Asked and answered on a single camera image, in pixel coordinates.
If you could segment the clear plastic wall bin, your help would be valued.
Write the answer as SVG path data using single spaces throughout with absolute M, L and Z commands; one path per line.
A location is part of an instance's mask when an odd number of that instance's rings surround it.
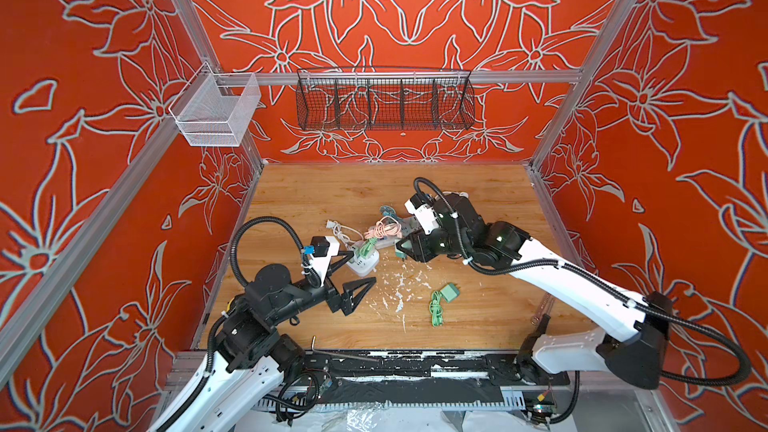
M 204 62 L 169 106 L 193 147 L 237 147 L 261 102 L 254 73 L 217 73 Z

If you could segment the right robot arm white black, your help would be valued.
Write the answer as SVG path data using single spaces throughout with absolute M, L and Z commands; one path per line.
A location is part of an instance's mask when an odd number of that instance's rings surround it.
M 674 315 L 671 300 L 659 292 L 630 291 L 559 256 L 525 230 L 506 221 L 485 222 L 470 200 L 445 193 L 417 177 L 405 203 L 417 221 L 396 247 L 409 258 L 428 263 L 439 256 L 459 260 L 488 277 L 509 276 L 531 284 L 586 316 L 589 333 L 552 336 L 537 332 L 523 348 L 538 369 L 555 375 L 607 371 L 634 387 L 653 390 L 663 379 L 702 387 L 744 382 L 751 361 L 740 345 L 715 329 Z M 693 377 L 665 370 L 670 329 L 701 334 L 730 351 L 737 369 L 721 377 Z

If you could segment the white square socket cube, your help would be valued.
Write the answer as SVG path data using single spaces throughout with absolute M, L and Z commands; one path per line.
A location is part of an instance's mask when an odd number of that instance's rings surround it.
M 365 254 L 359 250 L 354 251 L 353 257 L 347 262 L 347 267 L 358 277 L 366 277 L 377 267 L 380 254 L 376 248 Z

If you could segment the white multicolour power strip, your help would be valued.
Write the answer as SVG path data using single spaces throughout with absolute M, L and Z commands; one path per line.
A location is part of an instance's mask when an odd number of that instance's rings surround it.
M 377 237 L 377 249 L 391 247 L 415 231 L 417 226 L 418 222 L 413 217 L 384 216 L 364 233 L 364 238 Z

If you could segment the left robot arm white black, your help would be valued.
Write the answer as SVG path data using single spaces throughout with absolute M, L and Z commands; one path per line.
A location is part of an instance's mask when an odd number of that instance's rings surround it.
M 293 281 L 283 264 L 268 264 L 254 278 L 243 274 L 239 243 L 250 229 L 275 224 L 296 246 L 302 278 Z M 202 363 L 186 386 L 151 424 L 153 431 L 231 431 L 260 400 L 274 406 L 279 422 L 292 424 L 307 414 L 322 395 L 328 373 L 309 369 L 305 351 L 279 332 L 284 322 L 298 324 L 300 313 L 326 304 L 331 312 L 350 315 L 376 283 L 368 277 L 337 288 L 334 272 L 353 257 L 333 236 L 315 236 L 303 244 L 283 219 L 262 216 L 236 230 L 229 247 L 232 272 L 243 288 L 211 327 Z

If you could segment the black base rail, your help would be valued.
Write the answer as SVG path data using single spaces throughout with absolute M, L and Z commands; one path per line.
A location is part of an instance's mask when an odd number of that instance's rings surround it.
M 566 404 L 566 373 L 525 372 L 514 351 L 352 350 L 309 353 L 314 412 L 364 408 L 515 411 Z

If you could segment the green charger plug lower right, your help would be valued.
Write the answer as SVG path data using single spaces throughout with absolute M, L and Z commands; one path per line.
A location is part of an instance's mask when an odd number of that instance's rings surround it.
M 446 303 L 453 302 L 460 295 L 460 290 L 454 283 L 446 284 L 439 290 L 439 292 Z

